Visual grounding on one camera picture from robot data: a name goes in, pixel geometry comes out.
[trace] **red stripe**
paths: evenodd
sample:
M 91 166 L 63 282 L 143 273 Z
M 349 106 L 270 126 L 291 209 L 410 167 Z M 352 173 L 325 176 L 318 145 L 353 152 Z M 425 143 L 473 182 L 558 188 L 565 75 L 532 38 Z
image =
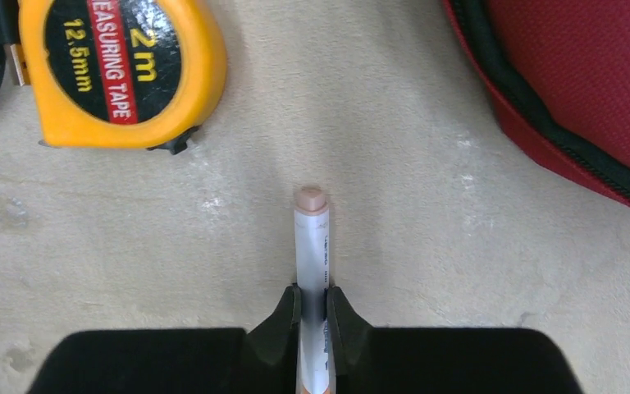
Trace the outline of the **red stripe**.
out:
M 100 76 L 103 79 L 105 103 L 110 122 L 119 125 L 138 123 L 136 95 L 131 79 L 129 53 L 126 51 L 120 0 L 87 0 L 86 2 L 92 23 L 91 30 L 93 31 L 95 49 L 98 52 Z M 107 23 L 113 23 L 116 26 L 114 31 L 98 30 L 98 26 Z M 105 67 L 106 64 L 112 66 L 117 61 L 119 63 L 116 64 L 116 68 L 108 70 Z

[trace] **red bag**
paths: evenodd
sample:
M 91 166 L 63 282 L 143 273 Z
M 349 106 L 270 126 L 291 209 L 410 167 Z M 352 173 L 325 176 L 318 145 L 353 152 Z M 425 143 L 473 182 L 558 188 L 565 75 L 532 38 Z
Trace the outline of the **red bag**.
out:
M 505 134 L 630 207 L 630 0 L 445 0 Z

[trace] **bag zipper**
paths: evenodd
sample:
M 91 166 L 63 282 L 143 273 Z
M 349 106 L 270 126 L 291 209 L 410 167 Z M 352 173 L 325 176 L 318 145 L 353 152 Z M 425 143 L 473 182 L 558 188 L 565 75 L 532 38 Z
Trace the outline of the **bag zipper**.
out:
M 479 2 L 476 7 L 481 7 L 482 0 L 476 0 Z M 468 0 L 450 0 L 450 6 L 452 8 L 452 12 L 455 16 L 455 21 L 458 26 L 462 30 L 462 34 L 464 38 L 468 41 L 468 46 L 472 47 L 472 43 L 470 42 L 470 38 L 468 37 L 468 31 L 470 29 L 470 24 L 467 21 L 468 15 L 466 14 L 466 4 Z M 535 129 L 540 135 L 542 135 L 545 139 L 547 139 L 551 144 L 553 144 L 559 151 L 568 156 L 571 160 L 573 160 L 580 168 L 585 170 L 586 172 L 592 174 L 595 178 L 597 178 L 603 185 L 607 186 L 610 190 L 612 190 L 617 195 L 624 197 L 627 201 L 630 201 L 630 190 L 626 187 L 623 187 L 619 182 L 613 180 L 611 177 L 604 174 L 600 169 L 593 166 L 586 158 L 584 158 L 581 154 L 567 146 L 566 144 L 556 140 L 550 133 L 545 133 L 539 127 L 535 127 L 536 124 L 539 124 L 540 121 L 537 120 L 532 112 L 526 108 L 526 105 L 523 103 L 521 99 L 519 99 L 508 87 L 504 86 L 497 80 L 491 79 L 487 75 L 487 79 L 491 81 L 491 83 L 496 87 L 496 89 L 504 96 L 504 98 L 525 118 L 525 120 Z

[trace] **floor stain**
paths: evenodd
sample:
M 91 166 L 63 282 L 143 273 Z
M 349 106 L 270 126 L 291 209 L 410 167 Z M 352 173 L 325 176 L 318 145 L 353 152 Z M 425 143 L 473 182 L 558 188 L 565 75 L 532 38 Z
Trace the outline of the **floor stain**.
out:
M 22 201 L 0 196 L 0 227 L 20 230 L 27 228 L 29 223 L 30 214 Z
M 532 312 L 523 312 L 515 325 L 518 327 L 524 327 L 527 323 L 527 320 L 533 316 L 537 316 L 537 314 L 534 314 Z
M 29 289 L 32 288 L 32 283 L 30 283 L 30 280 L 27 277 L 20 277 L 19 281 L 23 284 L 23 286 Z
M 6 352 L 8 364 L 18 372 L 25 372 L 34 365 L 33 355 L 34 350 L 32 349 L 23 351 L 13 348 Z
M 80 305 L 80 308 L 82 310 L 89 311 L 89 310 L 92 310 L 92 309 L 101 308 L 103 306 L 105 306 L 105 305 L 100 304 L 98 302 L 83 301 L 83 303 L 81 303 L 81 305 Z

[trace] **black zipper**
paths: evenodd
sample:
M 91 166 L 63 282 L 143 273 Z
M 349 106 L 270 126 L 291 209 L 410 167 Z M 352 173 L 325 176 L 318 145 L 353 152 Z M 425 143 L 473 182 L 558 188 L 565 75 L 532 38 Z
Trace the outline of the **black zipper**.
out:
M 571 158 L 579 167 L 630 201 L 630 168 L 594 144 L 565 130 L 554 122 L 536 92 L 505 60 L 499 44 L 491 33 L 491 24 L 486 17 L 482 3 L 482 0 L 452 0 L 451 6 L 455 20 L 484 73 L 511 105 L 542 136 Z M 605 171 L 614 173 L 616 176 L 608 176 Z

